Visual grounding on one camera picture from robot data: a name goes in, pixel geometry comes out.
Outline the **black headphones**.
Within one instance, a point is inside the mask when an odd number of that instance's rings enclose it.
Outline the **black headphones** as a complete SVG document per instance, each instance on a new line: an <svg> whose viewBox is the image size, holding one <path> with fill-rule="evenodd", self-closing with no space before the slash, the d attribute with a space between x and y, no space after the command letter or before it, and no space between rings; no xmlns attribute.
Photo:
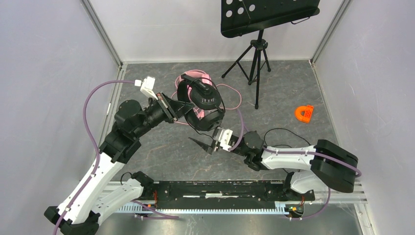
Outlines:
<svg viewBox="0 0 415 235"><path fill-rule="evenodd" d="M177 88L178 100L193 103L197 108L209 112L202 119L198 119L192 110L184 116L187 123L197 131L206 132L220 126L226 111L220 107L223 100L216 87L203 83L201 78L185 73L181 76L183 81Z"/></svg>

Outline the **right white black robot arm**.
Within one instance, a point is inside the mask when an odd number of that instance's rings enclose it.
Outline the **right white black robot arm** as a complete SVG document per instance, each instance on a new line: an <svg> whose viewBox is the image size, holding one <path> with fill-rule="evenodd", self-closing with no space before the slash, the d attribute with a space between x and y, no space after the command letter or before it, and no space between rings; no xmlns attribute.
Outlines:
<svg viewBox="0 0 415 235"><path fill-rule="evenodd" d="M254 171L292 169L283 185L283 195L297 199L312 189L329 188L352 193L356 178L361 176L358 158L328 140L300 148L277 148L265 144L256 131L236 136L230 129L214 131L210 145L194 140L211 154L218 150L244 157L244 164Z"/></svg>

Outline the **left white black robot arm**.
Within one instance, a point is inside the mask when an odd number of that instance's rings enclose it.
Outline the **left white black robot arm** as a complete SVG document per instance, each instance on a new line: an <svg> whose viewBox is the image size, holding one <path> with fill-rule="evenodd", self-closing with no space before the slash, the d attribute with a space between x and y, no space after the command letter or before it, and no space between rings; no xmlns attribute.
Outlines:
<svg viewBox="0 0 415 235"><path fill-rule="evenodd" d="M128 202L139 197L149 199L154 193L153 181L142 172L135 173L108 195L102 198L100 195L141 147L140 137L162 122L177 121L193 107L189 101L173 100L164 93L151 98L145 108L132 99L121 103L112 130L99 146L98 156L86 175L63 203L46 209L44 215L55 225L54 232L93 235L111 214Z"/></svg>

